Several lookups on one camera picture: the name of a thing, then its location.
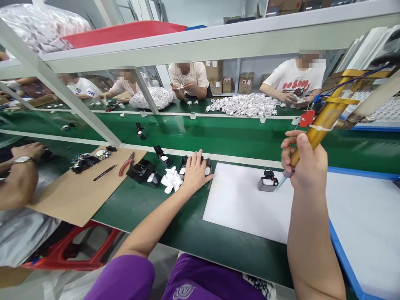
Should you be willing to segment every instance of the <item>blue table edge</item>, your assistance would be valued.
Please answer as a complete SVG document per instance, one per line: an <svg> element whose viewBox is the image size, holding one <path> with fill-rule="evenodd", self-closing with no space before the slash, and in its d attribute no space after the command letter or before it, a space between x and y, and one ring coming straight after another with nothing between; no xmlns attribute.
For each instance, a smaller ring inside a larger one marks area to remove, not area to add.
<svg viewBox="0 0 400 300"><path fill-rule="evenodd" d="M368 171L360 171L360 170L351 170L351 169L343 169L337 167L329 167L328 172L347 174L347 175L356 175L356 176L364 176L370 178L377 179L386 179L386 180L398 180L400 179L400 175L397 174L387 174L387 173L378 173L378 172L368 172ZM333 248L335 249L336 256L339 259L339 262L347 276L347 279L350 282L350 286L353 289L355 295L360 300L384 300L379 297L375 297L369 294L365 294L361 288L360 283L355 276L353 268L350 265L350 262L346 256L346 253L342 247L342 244L339 241L339 237L336 234L335 228L333 227L332 221L329 219L329 232L330 239L332 241Z"/></svg>

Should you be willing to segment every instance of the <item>red-handled pliers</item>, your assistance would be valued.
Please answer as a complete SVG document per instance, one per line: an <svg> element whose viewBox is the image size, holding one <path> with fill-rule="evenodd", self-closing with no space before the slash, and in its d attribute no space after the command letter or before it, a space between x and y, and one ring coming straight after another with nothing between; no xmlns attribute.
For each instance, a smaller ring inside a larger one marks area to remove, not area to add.
<svg viewBox="0 0 400 300"><path fill-rule="evenodd" d="M125 168L130 165L130 162L133 162L133 157L135 156L135 152L133 151L129 158L124 162L122 167L120 168L120 172L118 174L119 177L124 175Z"/></svg>

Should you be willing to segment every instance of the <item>hand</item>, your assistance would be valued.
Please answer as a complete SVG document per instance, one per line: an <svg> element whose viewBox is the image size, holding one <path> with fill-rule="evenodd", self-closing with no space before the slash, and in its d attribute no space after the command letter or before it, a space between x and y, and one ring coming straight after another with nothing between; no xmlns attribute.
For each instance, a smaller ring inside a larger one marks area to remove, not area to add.
<svg viewBox="0 0 400 300"><path fill-rule="evenodd" d="M294 175L290 181L295 189L321 189L325 191L326 174L328 172L328 155L325 149L318 145L313 151L308 137L302 130L293 130L285 133L282 150L282 166L288 172L292 171L290 154L295 151L291 144L297 144L300 151L300 160L296 165Z"/></svg>
<svg viewBox="0 0 400 300"><path fill-rule="evenodd" d="M130 98L122 98L122 99L118 99L118 100L117 100L117 103L124 103L124 104L126 104L126 103L129 103L129 101L130 101Z"/></svg>
<svg viewBox="0 0 400 300"><path fill-rule="evenodd" d="M178 87L177 85L174 85L173 83L171 83L171 88L172 88L172 91L175 93L175 94L178 94L179 93L179 91L180 91L180 87Z"/></svg>
<svg viewBox="0 0 400 300"><path fill-rule="evenodd" d="M295 94L293 94L293 93L282 93L282 95L280 95L278 97L278 99L280 101L282 101L283 103L286 103L289 105L297 102L297 98L296 98Z"/></svg>
<svg viewBox="0 0 400 300"><path fill-rule="evenodd" d="M28 145L24 145L21 147L15 147L11 149L11 153L13 155L13 160L20 158L22 156L33 157L34 159L39 159L44 153L44 145L37 143L32 143Z"/></svg>
<svg viewBox="0 0 400 300"><path fill-rule="evenodd" d="M195 84L194 82L188 82L183 85L183 89L189 92L194 92L197 87L197 84Z"/></svg>
<svg viewBox="0 0 400 300"><path fill-rule="evenodd" d="M17 83L15 80L10 80L5 83L11 89L17 90L21 85Z"/></svg>
<svg viewBox="0 0 400 300"><path fill-rule="evenodd" d="M314 99L315 99L314 96L304 97L303 98L304 102L303 103L295 103L295 107L297 107L297 108L307 107L310 103L312 103L314 101Z"/></svg>
<svg viewBox="0 0 400 300"><path fill-rule="evenodd" d="M190 194L194 194L214 178L214 174L205 176L207 161L204 159L200 164L202 154L203 150L200 149L199 153L194 152L192 156L189 156L186 162L185 179L180 189L186 190Z"/></svg>

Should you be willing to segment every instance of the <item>person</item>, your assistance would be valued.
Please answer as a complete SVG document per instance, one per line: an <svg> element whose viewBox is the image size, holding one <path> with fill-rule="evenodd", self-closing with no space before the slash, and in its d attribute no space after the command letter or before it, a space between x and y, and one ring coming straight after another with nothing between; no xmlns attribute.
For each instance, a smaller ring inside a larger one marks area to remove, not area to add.
<svg viewBox="0 0 400 300"><path fill-rule="evenodd" d="M213 97L204 63L171 64L168 73L172 91L179 100L184 101L185 98L203 100Z"/></svg>
<svg viewBox="0 0 400 300"><path fill-rule="evenodd" d="M345 299L343 276L329 233L325 198L328 158L319 145L314 151L303 131L289 131L281 147L282 165L290 167L292 144L300 161L290 181L294 187L287 257L297 299ZM85 300L144 300L155 278L148 256L181 207L212 175L204 177L202 150L188 158L185 180L175 194L150 213L128 236L106 265ZM172 271L162 300L274 299L274 286L249 276L182 254Z"/></svg>
<svg viewBox="0 0 400 300"><path fill-rule="evenodd" d="M48 249L70 230L68 223L25 207L38 182L36 161L44 152L40 143L11 149L12 158L0 163L0 266L18 267L38 249Z"/></svg>
<svg viewBox="0 0 400 300"><path fill-rule="evenodd" d="M0 51L0 62L7 61L9 59L10 57L7 53ZM28 97L37 98L52 93L51 90L48 89L37 77L23 77L13 80L2 81L2 83L4 83L10 89L14 90L15 93L20 97L28 95Z"/></svg>
<svg viewBox="0 0 400 300"><path fill-rule="evenodd" d="M287 105L307 107L321 92L325 63L319 58L318 52L307 53L281 63L262 83L260 92ZM295 95L305 102L297 103Z"/></svg>
<svg viewBox="0 0 400 300"><path fill-rule="evenodd" d="M144 79L147 86L150 86L147 79ZM117 82L114 83L108 92L99 95L100 100L107 100L107 98L114 98L115 96L122 94L123 92L128 92L131 97L140 91L140 88L136 84L136 78L133 72L129 69L120 70ZM118 103L129 103L131 98L121 98L118 99Z"/></svg>
<svg viewBox="0 0 400 300"><path fill-rule="evenodd" d="M66 83L68 88L74 92L79 99L97 98L102 94L94 83L86 78L79 77L76 73L61 74L58 76L61 82Z"/></svg>

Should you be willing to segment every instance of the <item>chair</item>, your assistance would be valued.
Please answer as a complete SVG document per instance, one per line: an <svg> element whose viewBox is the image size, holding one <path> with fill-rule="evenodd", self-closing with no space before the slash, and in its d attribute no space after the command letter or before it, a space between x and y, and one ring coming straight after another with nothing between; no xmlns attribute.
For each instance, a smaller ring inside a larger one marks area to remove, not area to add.
<svg viewBox="0 0 400 300"><path fill-rule="evenodd" d="M84 227L75 226L63 239L49 248L48 256L26 262L21 267L36 270L92 271L104 266L105 262L101 262L101 258L109 250L120 233L117 229L112 229L104 244L89 260L67 260L69 258L76 258L80 250L80 244L73 243L74 238L82 231L98 226L109 228L92 220Z"/></svg>

